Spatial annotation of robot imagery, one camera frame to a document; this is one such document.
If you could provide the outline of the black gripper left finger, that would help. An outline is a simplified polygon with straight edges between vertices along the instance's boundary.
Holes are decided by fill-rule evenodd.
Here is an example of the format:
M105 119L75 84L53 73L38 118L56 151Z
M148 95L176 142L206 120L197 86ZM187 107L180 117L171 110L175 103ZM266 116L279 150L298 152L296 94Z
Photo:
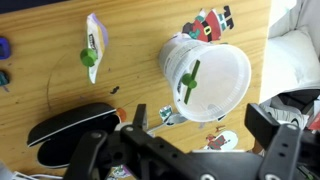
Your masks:
M141 128L142 130L147 129L147 111L145 104L137 105L133 125Z

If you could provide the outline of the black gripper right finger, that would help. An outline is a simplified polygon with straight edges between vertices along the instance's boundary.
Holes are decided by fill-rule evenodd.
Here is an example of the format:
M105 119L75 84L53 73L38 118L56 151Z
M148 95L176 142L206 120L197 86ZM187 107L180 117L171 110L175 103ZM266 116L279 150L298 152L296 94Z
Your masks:
M255 103L247 105L244 124L264 149L269 147L280 126L277 120Z

